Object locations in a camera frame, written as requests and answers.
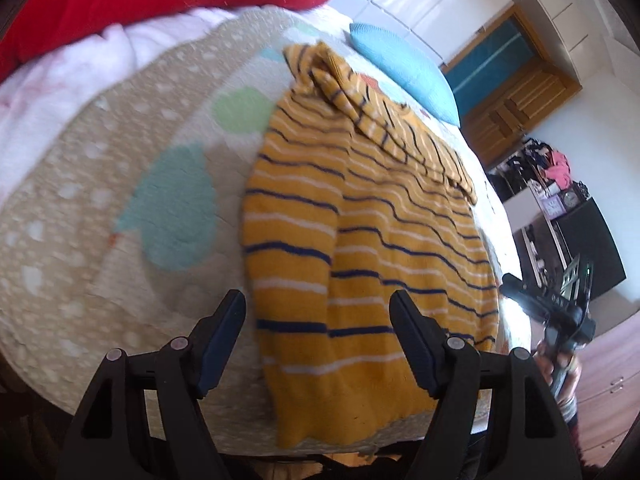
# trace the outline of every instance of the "hand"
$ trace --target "hand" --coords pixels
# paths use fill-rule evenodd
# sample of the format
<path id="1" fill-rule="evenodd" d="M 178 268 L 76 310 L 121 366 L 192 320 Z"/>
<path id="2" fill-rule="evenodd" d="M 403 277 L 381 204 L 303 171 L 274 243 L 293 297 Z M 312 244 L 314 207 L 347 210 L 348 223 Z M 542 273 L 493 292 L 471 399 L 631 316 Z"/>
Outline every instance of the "hand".
<path id="1" fill-rule="evenodd" d="M 533 359 L 536 361 L 538 368 L 540 368 L 540 372 L 545 378 L 546 383 L 551 385 L 551 374 L 554 371 L 554 365 L 551 360 L 545 356 L 545 351 L 546 343 L 544 341 L 540 341 L 538 343 L 538 347 L 536 348 L 535 354 L 533 354 Z M 572 357 L 574 356 L 571 354 L 558 354 L 558 364 L 562 368 L 567 368 L 569 362 L 571 362 Z M 572 370 L 569 370 L 567 372 L 566 379 L 564 380 L 564 384 L 562 385 L 562 389 L 560 390 L 560 394 L 556 399 L 558 401 L 558 404 L 567 402 L 575 395 L 575 389 L 578 386 L 578 381 L 580 380 L 581 373 L 582 364 L 576 356 L 574 359 Z"/>

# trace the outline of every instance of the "blue glass pane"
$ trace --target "blue glass pane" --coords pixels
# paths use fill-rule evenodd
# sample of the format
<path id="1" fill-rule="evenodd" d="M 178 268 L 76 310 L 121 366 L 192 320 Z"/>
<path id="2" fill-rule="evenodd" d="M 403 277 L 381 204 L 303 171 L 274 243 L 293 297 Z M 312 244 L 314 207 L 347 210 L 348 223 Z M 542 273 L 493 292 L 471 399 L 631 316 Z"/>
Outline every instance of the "blue glass pane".
<path id="1" fill-rule="evenodd" d="M 511 18 L 446 74 L 460 117 L 471 111 L 534 56 Z"/>

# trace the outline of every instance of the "pink clothing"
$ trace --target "pink clothing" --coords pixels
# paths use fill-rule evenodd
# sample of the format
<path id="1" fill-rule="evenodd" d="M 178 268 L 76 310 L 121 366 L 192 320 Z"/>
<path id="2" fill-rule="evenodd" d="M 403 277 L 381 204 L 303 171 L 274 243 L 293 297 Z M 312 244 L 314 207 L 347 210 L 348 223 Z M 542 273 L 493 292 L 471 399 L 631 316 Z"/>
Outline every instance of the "pink clothing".
<path id="1" fill-rule="evenodd" d="M 560 152 L 551 152 L 552 166 L 545 170 L 545 177 L 555 180 L 560 189 L 568 189 L 571 187 L 571 168 L 566 157 Z"/>

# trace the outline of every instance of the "silver screw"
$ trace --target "silver screw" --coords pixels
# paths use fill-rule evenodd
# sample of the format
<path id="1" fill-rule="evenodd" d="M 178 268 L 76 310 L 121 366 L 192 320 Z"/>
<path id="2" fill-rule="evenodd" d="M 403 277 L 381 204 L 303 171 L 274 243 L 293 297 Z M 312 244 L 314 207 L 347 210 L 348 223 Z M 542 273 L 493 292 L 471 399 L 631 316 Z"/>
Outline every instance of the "silver screw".
<path id="1" fill-rule="evenodd" d="M 183 348 L 187 348 L 189 344 L 189 340 L 185 337 L 177 337 L 171 341 L 171 348 L 174 350 L 182 350 Z"/>
<path id="2" fill-rule="evenodd" d="M 529 359 L 530 353 L 526 349 L 518 347 L 513 351 L 513 355 L 522 361 L 526 361 Z"/>
<path id="3" fill-rule="evenodd" d="M 465 347 L 465 342 L 459 337 L 450 337 L 447 339 L 447 345 L 454 350 L 462 350 Z"/>
<path id="4" fill-rule="evenodd" d="M 122 357 L 122 350 L 119 348 L 112 348 L 107 352 L 107 360 L 108 361 L 117 361 Z"/>

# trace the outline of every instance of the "television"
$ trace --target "television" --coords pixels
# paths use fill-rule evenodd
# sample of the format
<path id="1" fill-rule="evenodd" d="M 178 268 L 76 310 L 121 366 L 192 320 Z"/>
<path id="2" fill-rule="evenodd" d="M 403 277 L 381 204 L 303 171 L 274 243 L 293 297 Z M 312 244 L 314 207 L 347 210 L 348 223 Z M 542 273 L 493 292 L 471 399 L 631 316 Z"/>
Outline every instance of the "television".
<path id="1" fill-rule="evenodd" d="M 592 300 L 626 279 L 618 248 L 593 198 L 555 223 L 570 256 L 575 258 L 580 254 L 593 262 Z"/>

